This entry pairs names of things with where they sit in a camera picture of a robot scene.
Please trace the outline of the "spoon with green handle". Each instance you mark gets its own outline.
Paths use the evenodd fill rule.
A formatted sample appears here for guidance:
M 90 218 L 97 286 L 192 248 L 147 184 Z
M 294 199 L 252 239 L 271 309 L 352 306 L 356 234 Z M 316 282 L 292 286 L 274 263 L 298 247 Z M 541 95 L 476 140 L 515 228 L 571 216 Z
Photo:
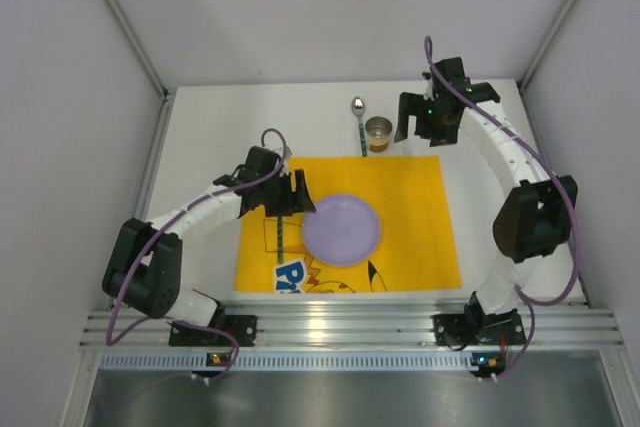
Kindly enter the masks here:
M 363 99 L 359 96 L 354 97 L 351 101 L 351 112 L 357 119 L 361 155 L 363 157 L 368 156 L 368 147 L 367 147 L 365 128 L 364 128 L 365 111 L 366 111 L 366 106 Z

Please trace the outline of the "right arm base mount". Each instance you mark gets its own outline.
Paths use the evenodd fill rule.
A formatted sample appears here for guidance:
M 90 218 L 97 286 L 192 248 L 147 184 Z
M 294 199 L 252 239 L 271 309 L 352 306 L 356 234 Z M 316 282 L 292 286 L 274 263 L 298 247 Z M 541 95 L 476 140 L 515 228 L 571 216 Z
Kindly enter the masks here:
M 437 314 L 432 320 L 436 345 L 454 351 L 469 346 L 522 346 L 526 341 L 516 308 L 489 314 L 481 307 L 476 293 L 471 295 L 461 312 Z

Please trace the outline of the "fork with green handle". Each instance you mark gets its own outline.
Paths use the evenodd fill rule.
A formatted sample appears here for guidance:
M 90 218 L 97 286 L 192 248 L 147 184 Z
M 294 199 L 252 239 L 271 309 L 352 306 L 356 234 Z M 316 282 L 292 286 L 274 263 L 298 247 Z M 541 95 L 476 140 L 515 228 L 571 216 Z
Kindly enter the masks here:
M 276 240 L 277 240 L 277 265 L 284 263 L 284 243 L 283 243 L 283 218 L 276 220 Z

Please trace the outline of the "small metal cup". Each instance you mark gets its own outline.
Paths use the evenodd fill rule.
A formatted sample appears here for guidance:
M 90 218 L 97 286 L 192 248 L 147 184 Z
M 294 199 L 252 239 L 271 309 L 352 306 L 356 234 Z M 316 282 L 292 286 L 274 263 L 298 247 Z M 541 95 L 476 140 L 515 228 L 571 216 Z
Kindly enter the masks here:
M 382 116 L 370 117 L 364 124 L 365 136 L 371 152 L 384 152 L 390 143 L 393 125 Z

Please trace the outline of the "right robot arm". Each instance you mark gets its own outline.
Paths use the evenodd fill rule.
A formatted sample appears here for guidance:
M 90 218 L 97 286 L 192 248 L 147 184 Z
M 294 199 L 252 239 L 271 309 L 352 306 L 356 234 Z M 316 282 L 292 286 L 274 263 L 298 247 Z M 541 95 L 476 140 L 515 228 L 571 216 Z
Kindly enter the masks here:
M 576 222 L 577 184 L 542 166 L 537 152 L 508 120 L 495 88 L 474 83 L 459 57 L 430 63 L 425 93 L 399 97 L 394 140 L 410 135 L 449 146 L 465 135 L 479 150 L 505 195 L 492 224 L 497 254 L 471 302 L 484 315 L 515 309 L 538 267 L 569 240 Z

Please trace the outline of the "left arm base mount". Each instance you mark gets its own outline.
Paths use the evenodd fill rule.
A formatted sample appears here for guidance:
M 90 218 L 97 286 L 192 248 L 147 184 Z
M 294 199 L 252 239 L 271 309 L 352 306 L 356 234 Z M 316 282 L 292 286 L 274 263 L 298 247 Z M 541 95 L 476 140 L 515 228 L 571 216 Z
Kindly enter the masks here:
M 172 347 L 230 347 L 229 336 L 240 347 L 252 347 L 257 334 L 254 315 L 221 314 L 208 327 L 194 328 L 172 323 L 169 345 Z

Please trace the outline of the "purple plastic plate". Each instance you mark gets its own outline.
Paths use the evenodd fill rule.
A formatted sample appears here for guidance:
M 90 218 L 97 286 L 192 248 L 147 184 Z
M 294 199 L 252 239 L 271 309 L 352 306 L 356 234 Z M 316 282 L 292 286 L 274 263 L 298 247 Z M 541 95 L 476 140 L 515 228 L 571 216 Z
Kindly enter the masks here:
M 304 215 L 301 227 L 306 250 L 333 267 L 350 267 L 370 258 L 377 249 L 382 224 L 375 209 L 350 194 L 333 194 Z

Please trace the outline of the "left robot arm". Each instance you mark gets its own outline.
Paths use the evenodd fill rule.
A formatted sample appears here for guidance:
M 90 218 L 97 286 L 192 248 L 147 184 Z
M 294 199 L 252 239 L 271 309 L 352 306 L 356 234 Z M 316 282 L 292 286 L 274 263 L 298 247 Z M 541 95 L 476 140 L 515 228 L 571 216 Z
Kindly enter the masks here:
M 304 171 L 287 170 L 290 157 L 287 147 L 254 146 L 233 173 L 214 180 L 184 206 L 154 220 L 126 221 L 102 281 L 114 309 L 126 305 L 152 319 L 210 326 L 221 303 L 182 285 L 186 251 L 259 207 L 268 217 L 313 212 Z

